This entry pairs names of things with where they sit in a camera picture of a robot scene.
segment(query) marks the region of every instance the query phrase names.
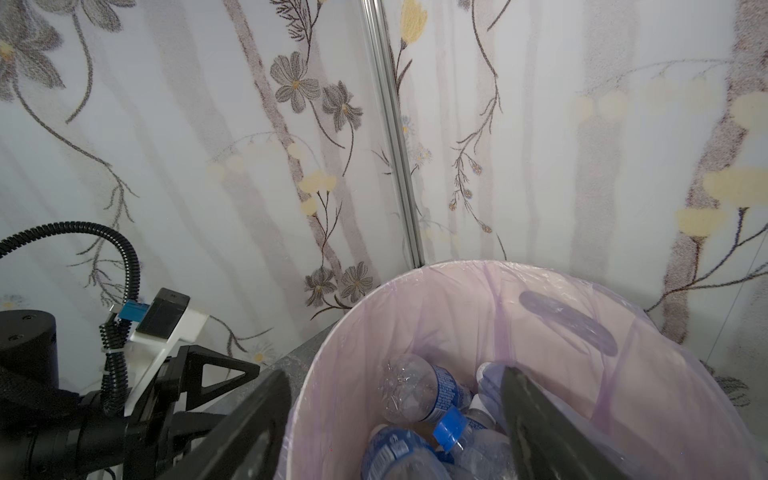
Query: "gray flower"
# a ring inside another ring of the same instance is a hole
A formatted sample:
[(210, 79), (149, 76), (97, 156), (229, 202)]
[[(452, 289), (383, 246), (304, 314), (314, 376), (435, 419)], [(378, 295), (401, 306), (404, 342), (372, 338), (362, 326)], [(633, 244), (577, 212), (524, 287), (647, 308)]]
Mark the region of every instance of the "gray flower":
[(42, 52), (61, 45), (44, 18), (22, 0), (0, 2), (0, 98), (13, 100), (12, 85), (21, 72), (48, 88), (63, 88), (56, 67)]
[(339, 81), (339, 86), (328, 85), (323, 89), (323, 111), (333, 115), (333, 126), (336, 131), (340, 131), (347, 120), (355, 130), (360, 128), (360, 117), (362, 117), (362, 108), (352, 107), (349, 101), (352, 100), (344, 84)]
[(323, 305), (323, 297), (327, 293), (336, 290), (336, 285), (331, 280), (333, 280), (333, 272), (324, 266), (312, 272), (312, 276), (307, 275), (304, 278), (304, 283), (306, 284), (304, 285), (304, 291), (312, 292), (312, 296), (306, 301), (307, 306)]
[(366, 273), (368, 273), (368, 267), (363, 262), (358, 263), (357, 267), (351, 266), (345, 270), (340, 282), (346, 285), (341, 292), (342, 298), (349, 297), (352, 303), (356, 303), (371, 290), (373, 278), (366, 276)]
[(285, 55), (278, 55), (270, 68), (270, 75), (282, 85), (275, 92), (278, 102), (290, 100), (290, 106), (297, 114), (304, 111), (304, 98), (316, 100), (320, 98), (320, 84), (315, 78), (304, 78), (306, 62), (301, 54), (295, 51), (290, 55), (290, 61)]
[(83, 12), (92, 24), (107, 31), (120, 31), (123, 26), (118, 14), (110, 5), (116, 7), (134, 7), (135, 0), (35, 0), (40, 8), (50, 13), (60, 15), (71, 14), (78, 3), (83, 5)]
[(29, 306), (29, 302), (21, 295), (0, 296), (0, 310), (20, 310)]

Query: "black cable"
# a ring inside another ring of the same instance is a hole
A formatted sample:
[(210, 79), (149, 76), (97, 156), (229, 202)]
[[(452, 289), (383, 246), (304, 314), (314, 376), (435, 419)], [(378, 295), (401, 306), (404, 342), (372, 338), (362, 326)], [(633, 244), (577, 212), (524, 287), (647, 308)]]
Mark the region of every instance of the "black cable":
[[(104, 238), (118, 249), (125, 269), (125, 288), (123, 304), (128, 300), (137, 300), (139, 294), (140, 267), (138, 255), (131, 242), (122, 233), (92, 222), (57, 222), (30, 228), (11, 235), (0, 242), (0, 258), (27, 243), (52, 237), (62, 233), (89, 233)], [(101, 342), (105, 350), (121, 349), (125, 346), (131, 329), (129, 320), (116, 321), (113, 314), (106, 323), (99, 326)], [(128, 376), (125, 357), (122, 352), (107, 353), (104, 363), (104, 376), (101, 379), (101, 405), (107, 415), (120, 415), (128, 397)]]

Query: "black triangular bracket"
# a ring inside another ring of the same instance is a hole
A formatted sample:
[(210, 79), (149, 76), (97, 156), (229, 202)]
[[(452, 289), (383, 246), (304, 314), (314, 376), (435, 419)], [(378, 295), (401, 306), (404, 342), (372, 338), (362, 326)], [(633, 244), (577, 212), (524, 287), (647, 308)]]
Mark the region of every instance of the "black triangular bracket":
[[(179, 393), (187, 393), (187, 410), (191, 410), (244, 385), (259, 376), (255, 363), (233, 359), (199, 345), (182, 346), (171, 377), (179, 379)], [(243, 375), (213, 385), (203, 386), (203, 367), (215, 365), (243, 372)]]

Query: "wall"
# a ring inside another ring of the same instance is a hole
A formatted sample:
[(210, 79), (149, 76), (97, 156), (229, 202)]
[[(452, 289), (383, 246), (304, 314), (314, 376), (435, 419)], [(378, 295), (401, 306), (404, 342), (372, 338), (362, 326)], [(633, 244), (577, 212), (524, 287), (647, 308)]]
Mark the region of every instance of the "wall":
[[(215, 317), (200, 344), (269, 365), (409, 268), (365, 39), (337, 0), (3, 2), (0, 237), (111, 225), (145, 301), (191, 296)], [(2, 309), (56, 315), (77, 391), (121, 298), (93, 242), (39, 241), (0, 278)]]
[(428, 261), (609, 286), (768, 439), (768, 5), (384, 5)]

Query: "plastic trash bag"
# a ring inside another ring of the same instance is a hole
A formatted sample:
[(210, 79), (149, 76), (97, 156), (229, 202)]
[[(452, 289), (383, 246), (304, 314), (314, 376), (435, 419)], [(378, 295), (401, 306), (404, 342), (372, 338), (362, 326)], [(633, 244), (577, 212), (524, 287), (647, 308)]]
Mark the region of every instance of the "plastic trash bag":
[(383, 366), (405, 352), (475, 389), (482, 363), (517, 365), (658, 478), (768, 478), (711, 375), (639, 307), (593, 283), (497, 261), (413, 270), (347, 313), (306, 376), (277, 478), (359, 478), (368, 434), (384, 421)]

